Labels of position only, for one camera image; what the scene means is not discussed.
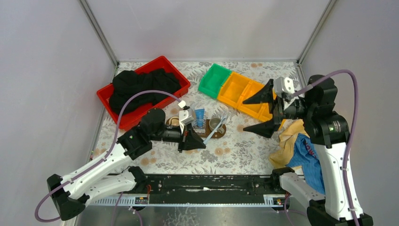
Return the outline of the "green plastic bin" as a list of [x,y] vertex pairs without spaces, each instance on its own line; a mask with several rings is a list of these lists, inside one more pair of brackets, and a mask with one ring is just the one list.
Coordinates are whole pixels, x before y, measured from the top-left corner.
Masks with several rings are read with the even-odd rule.
[[227,81],[231,70],[218,64],[212,64],[199,83],[198,91],[217,99],[221,87]]

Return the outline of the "left aluminium frame post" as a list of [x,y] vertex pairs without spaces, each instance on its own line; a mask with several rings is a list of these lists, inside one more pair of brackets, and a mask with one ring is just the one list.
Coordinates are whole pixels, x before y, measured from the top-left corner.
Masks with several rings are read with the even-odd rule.
[[103,32],[93,10],[90,7],[90,4],[87,0],[78,0],[78,3],[80,4],[84,14],[86,15],[89,23],[91,24],[96,36],[98,37],[100,43],[102,44],[107,56],[113,63],[115,67],[119,66],[119,60],[117,59],[114,51],[111,48],[111,45],[109,44],[105,33]]

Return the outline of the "yellow bin with cups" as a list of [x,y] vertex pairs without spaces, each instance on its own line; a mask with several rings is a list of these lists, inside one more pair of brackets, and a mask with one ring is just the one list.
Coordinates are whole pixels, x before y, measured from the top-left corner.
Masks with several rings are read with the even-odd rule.
[[232,72],[222,85],[217,100],[232,108],[237,108],[240,103],[241,95],[250,82],[251,79],[248,77]]

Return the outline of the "oval wooden tray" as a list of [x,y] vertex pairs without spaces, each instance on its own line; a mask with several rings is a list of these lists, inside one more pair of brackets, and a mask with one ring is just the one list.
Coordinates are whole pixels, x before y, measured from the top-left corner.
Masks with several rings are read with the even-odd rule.
[[[204,123],[205,123],[205,125],[206,125],[206,134],[205,134],[205,135],[202,135],[202,136],[199,135],[199,136],[202,137],[202,138],[206,138],[206,137],[211,133],[211,130],[210,130],[209,125],[208,125],[209,120],[210,120],[210,119],[204,119]],[[223,127],[224,127],[225,133],[226,133],[227,128],[226,128],[226,125],[225,125],[224,123],[223,123]],[[215,139],[222,138],[222,137],[225,135],[225,133],[224,133],[224,134],[220,134],[220,133],[216,132],[216,133],[212,136],[212,138],[215,138]]]

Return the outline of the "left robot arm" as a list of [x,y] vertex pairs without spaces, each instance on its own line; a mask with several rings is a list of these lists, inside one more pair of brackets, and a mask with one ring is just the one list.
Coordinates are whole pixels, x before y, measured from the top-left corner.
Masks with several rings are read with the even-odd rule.
[[162,109],[150,109],[138,125],[117,138],[111,148],[81,168],[60,176],[47,178],[51,199],[62,221],[79,215],[89,204],[111,194],[145,190],[146,175],[139,167],[131,166],[119,175],[107,178],[113,170],[127,164],[152,149],[153,141],[177,143],[179,152],[204,149],[203,139],[194,131],[195,116],[191,108],[179,113],[179,126],[167,126]]

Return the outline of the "orange ceramic cup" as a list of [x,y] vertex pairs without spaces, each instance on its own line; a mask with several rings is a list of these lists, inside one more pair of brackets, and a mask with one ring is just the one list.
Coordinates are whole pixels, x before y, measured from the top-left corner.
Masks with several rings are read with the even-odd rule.
[[179,117],[178,116],[173,116],[173,117],[169,118],[166,121],[166,126],[169,127],[169,128],[179,127],[180,126]]

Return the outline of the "blue toothpaste tube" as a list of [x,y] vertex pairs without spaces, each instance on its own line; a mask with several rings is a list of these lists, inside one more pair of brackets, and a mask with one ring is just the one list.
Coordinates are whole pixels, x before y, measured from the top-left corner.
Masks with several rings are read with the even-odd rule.
[[200,108],[200,109],[195,109],[195,114],[196,114],[196,121],[198,124],[200,124],[200,121],[204,122],[204,113],[205,113],[205,109],[204,108]]

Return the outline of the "aluminium frame post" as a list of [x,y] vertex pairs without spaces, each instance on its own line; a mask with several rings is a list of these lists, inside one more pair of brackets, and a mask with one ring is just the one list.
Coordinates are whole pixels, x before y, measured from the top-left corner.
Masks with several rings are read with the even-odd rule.
[[91,24],[96,36],[98,37],[100,43],[102,44],[107,56],[113,63],[115,67],[119,66],[119,60],[117,59],[114,51],[111,48],[111,45],[109,44],[105,33],[103,32],[93,10],[90,7],[90,4],[87,0],[78,0],[78,3],[80,4],[84,14],[86,15],[89,23]]
[[337,0],[329,0],[327,3],[327,6],[325,7],[324,11],[322,12],[318,22],[316,23],[315,28],[313,29],[308,41],[306,42],[301,54],[299,55],[299,57],[297,58],[297,64],[298,65],[302,65],[303,62],[306,59],[306,56],[310,50],[310,48],[312,47],[313,42],[315,41],[317,35],[319,34],[319,32],[321,31],[324,23],[327,21],[330,13],[332,12],[333,8],[335,7],[335,4],[337,3]]

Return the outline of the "yellow bin with toothbrushes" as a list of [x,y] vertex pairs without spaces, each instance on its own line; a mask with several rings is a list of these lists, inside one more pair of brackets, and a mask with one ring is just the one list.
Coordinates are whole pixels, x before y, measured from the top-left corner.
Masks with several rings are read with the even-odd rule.
[[[272,91],[272,94],[273,94],[273,100],[276,100],[277,95],[275,94],[274,91]],[[259,111],[258,120],[260,120],[261,122],[265,122],[269,121],[270,119],[272,119],[272,113],[269,112],[269,103],[261,103],[261,109]],[[277,131],[281,130],[285,121],[286,121],[285,119],[282,120],[282,123]]]

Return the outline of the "right aluminium frame post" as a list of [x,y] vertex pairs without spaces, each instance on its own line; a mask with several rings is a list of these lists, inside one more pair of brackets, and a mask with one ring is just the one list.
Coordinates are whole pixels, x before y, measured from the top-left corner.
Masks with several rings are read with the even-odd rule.
[[333,8],[335,7],[335,4],[337,3],[337,0],[329,0],[327,3],[327,6],[325,7],[324,11],[322,12],[318,22],[316,23],[315,28],[313,29],[308,41],[306,42],[301,54],[299,55],[299,57],[297,58],[297,64],[298,65],[302,65],[303,62],[306,59],[306,56],[310,50],[310,48],[312,47],[313,42],[315,41],[317,35],[319,34],[319,32],[321,31],[324,23],[327,21],[330,13],[332,12]]

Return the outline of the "yellow cloth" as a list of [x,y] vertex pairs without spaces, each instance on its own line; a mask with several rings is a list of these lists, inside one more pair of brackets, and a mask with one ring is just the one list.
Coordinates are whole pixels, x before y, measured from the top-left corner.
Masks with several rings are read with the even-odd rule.
[[299,135],[309,138],[301,119],[295,120],[279,135],[279,150],[269,155],[269,161],[275,169],[289,164],[294,156],[295,142]]

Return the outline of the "blue cloth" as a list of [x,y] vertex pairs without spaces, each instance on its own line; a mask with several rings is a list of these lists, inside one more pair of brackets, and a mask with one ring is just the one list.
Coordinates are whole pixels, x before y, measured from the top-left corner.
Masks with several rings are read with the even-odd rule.
[[321,164],[310,138],[299,133],[294,143],[294,154],[287,167],[302,167],[306,183],[314,190],[325,194]]

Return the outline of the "black cloth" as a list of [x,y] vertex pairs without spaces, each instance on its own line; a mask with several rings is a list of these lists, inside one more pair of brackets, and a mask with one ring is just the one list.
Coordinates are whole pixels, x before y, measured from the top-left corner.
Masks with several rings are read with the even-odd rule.
[[[123,105],[135,94],[146,90],[161,90],[167,93],[175,93],[181,88],[179,80],[160,68],[148,73],[136,73],[124,70],[112,80],[113,94],[109,98],[109,105],[113,112],[119,114]],[[124,110],[124,114],[133,112],[144,104],[156,105],[167,98],[167,95],[159,93],[142,94],[132,100]]]

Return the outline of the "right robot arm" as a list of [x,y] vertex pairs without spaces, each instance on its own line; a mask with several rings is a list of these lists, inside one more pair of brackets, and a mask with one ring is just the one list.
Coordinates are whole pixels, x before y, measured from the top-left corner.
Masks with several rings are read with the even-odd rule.
[[287,167],[273,171],[271,190],[293,195],[306,208],[313,226],[371,226],[373,218],[363,211],[357,199],[350,168],[354,126],[349,126],[334,110],[336,95],[331,76],[311,76],[308,85],[299,91],[290,78],[270,79],[243,104],[267,103],[272,118],[246,127],[245,131],[270,138],[284,119],[301,119],[320,162],[325,192],[317,192]]

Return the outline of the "red plastic bin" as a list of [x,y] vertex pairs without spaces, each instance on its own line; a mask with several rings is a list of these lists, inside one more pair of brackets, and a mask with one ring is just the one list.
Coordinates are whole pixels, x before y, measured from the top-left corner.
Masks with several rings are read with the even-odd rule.
[[[135,69],[135,72],[138,74],[142,73],[149,73],[155,69],[164,69],[167,73],[172,73],[179,81],[181,88],[174,93],[174,96],[181,98],[183,95],[188,93],[188,89],[190,87],[190,82],[183,76],[183,74],[165,57],[159,56],[156,59],[144,64],[141,67]],[[105,87],[99,89],[97,91],[97,96],[104,105],[107,112],[110,114],[111,118],[114,122],[117,122],[119,115],[112,111],[109,98],[113,94],[114,87],[112,84],[108,84]],[[151,108],[164,108],[169,104],[175,101],[172,97],[167,97],[166,99],[162,100],[160,103],[156,105],[152,105],[151,103],[144,104],[143,106],[139,107],[137,110],[127,113],[122,116],[121,122],[119,124],[119,129],[122,130],[129,130],[133,126],[137,125],[140,119],[145,115],[145,113],[150,110]]]

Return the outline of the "grey metal cup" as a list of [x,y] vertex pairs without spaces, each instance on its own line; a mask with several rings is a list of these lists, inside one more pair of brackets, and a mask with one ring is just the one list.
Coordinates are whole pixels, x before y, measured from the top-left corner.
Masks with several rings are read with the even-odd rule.
[[[208,122],[210,130],[214,129],[215,126],[219,123],[219,121],[220,121],[220,118],[212,118],[212,119],[210,119],[209,122]],[[220,133],[220,134],[224,134],[225,133],[225,129],[223,127],[223,124],[222,124],[222,128],[219,128],[217,132]]]

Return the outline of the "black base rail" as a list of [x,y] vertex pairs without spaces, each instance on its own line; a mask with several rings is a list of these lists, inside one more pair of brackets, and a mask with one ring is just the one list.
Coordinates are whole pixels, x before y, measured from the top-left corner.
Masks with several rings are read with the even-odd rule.
[[271,175],[148,174],[144,185],[109,195],[97,206],[282,207],[287,192]]

